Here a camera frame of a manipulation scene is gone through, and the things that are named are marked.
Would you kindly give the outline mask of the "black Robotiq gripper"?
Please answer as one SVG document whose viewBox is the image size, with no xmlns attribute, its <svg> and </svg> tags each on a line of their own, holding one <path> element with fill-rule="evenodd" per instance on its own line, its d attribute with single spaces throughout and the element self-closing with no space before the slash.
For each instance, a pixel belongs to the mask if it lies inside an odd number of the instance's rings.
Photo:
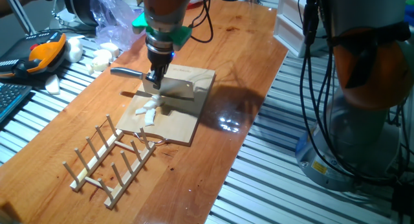
<svg viewBox="0 0 414 224">
<path fill-rule="evenodd" d="M 146 74 L 146 80 L 155 84 L 156 89 L 161 88 L 161 83 L 166 74 L 168 67 L 173 59 L 174 52 L 153 52 L 149 51 L 149 60 L 151 62 L 151 72 Z"/>
</svg>

